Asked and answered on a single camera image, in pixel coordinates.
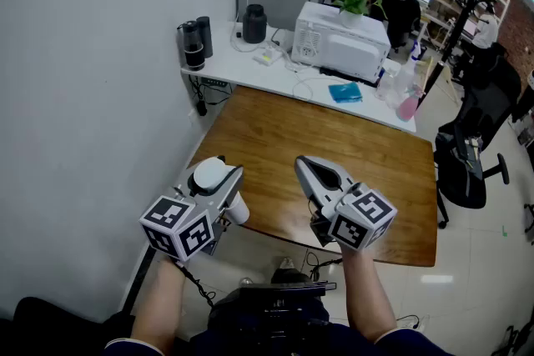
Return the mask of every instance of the microwave oven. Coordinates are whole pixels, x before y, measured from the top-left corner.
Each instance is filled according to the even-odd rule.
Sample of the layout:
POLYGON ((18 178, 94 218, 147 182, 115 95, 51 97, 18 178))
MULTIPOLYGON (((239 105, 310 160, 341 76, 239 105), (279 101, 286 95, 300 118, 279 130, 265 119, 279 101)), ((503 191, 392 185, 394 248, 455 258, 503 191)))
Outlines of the microwave oven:
POLYGON ((295 25, 291 59, 376 83, 390 40, 380 21, 359 20, 356 28, 347 28, 338 8, 306 2, 295 25))

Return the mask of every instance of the pink bottle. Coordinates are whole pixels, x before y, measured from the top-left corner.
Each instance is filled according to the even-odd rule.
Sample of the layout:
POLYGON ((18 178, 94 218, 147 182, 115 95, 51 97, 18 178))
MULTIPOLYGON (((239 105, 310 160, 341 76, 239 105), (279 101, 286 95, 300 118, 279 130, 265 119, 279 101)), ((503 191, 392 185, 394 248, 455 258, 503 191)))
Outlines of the pink bottle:
POLYGON ((396 109, 397 117, 403 122, 408 122, 416 114, 419 98, 423 94, 421 88, 414 85, 410 90, 410 96, 405 99, 396 109))

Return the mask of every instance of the forearm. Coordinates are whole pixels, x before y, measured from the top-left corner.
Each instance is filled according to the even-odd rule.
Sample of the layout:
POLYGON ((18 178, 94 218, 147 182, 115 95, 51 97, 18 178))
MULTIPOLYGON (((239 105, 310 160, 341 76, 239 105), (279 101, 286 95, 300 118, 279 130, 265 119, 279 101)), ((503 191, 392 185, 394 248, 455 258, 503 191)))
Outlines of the forearm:
POLYGON ((132 338, 170 354, 179 324, 185 276, 168 258, 159 262, 158 273, 133 323, 132 338))
POLYGON ((341 245, 347 289, 347 314, 350 326, 374 342, 396 328, 395 315, 385 294, 373 258, 341 245))

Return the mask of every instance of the tiled floor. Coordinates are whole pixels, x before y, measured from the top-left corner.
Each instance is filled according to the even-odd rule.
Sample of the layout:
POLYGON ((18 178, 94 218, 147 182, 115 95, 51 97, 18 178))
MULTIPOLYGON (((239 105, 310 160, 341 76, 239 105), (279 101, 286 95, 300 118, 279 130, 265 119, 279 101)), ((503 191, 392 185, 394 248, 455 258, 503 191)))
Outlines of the tiled floor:
MULTIPOLYGON (((458 109, 440 90, 445 83, 438 80, 438 85, 416 117, 418 135, 429 140, 458 109)), ((496 164, 497 153, 506 159, 510 185, 505 186, 499 176, 489 178, 487 204, 481 210, 459 208, 445 200, 451 221, 445 230, 438 230, 434 268, 376 264, 395 315, 426 316, 424 334, 454 354, 489 355, 509 324, 520 328, 529 319, 534 304, 534 248, 523 233, 530 221, 523 204, 534 202, 534 172, 507 123, 481 155, 484 168, 496 164)), ((332 258, 314 253, 320 261, 332 258)), ((194 257, 190 270, 207 290, 223 298, 237 288, 240 278, 268 281, 284 256, 308 273, 306 254, 301 246, 231 226, 215 256, 194 257)), ((321 277, 338 283, 323 301, 333 322, 347 324, 342 266, 323 268, 321 277)), ((179 336, 189 338, 202 331, 208 313, 208 305, 187 283, 179 336)))

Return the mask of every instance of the potted plant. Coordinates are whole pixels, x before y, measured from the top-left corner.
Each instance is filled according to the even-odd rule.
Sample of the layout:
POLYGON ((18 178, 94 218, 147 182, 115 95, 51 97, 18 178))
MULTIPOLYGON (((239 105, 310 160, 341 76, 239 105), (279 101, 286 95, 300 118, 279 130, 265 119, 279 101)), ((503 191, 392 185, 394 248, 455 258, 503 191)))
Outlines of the potted plant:
POLYGON ((361 16, 367 14, 367 0, 335 0, 334 5, 341 6, 341 23, 347 28, 356 28, 361 16))

